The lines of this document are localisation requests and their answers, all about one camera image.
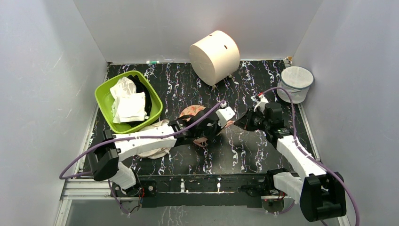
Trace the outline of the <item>floral mesh laundry bag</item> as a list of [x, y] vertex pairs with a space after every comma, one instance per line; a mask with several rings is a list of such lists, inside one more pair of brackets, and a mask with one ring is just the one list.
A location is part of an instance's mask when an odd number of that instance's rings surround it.
[[[189, 118], [195, 116], [198, 114], [201, 110], [204, 110], [205, 107], [201, 105], [191, 105], [188, 106], [187, 108], [183, 109], [183, 111], [180, 113], [179, 117], [189, 115]], [[229, 126], [233, 125], [234, 121], [228, 121], [227, 124], [224, 126], [224, 128], [219, 132], [218, 135], [221, 135], [222, 132], [224, 132]], [[195, 139], [193, 143], [197, 146], [200, 147], [205, 147], [207, 146], [207, 138], [206, 137], [201, 137], [198, 139]]]

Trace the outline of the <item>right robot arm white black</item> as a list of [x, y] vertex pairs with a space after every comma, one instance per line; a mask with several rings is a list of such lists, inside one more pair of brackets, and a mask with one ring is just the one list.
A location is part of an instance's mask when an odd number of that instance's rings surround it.
[[293, 130], [286, 127], [279, 103], [249, 108], [234, 124], [246, 131], [265, 132], [267, 141], [298, 174], [295, 177], [286, 169], [267, 171], [264, 187], [269, 194], [277, 195], [282, 191], [292, 197], [309, 222], [346, 215], [342, 177], [339, 174], [334, 177], [313, 161], [312, 155], [294, 138]]

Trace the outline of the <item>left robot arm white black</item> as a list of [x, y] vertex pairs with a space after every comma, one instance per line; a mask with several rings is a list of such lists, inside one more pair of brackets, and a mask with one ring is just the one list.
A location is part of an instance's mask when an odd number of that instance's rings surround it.
[[110, 181], [123, 194], [135, 196], [140, 192], [141, 182], [137, 173], [123, 164], [125, 159], [132, 156], [160, 158], [161, 151], [189, 143], [202, 144], [229, 126], [233, 115], [225, 109], [192, 105], [175, 120], [130, 134], [110, 135], [87, 154], [92, 177], [95, 181]]

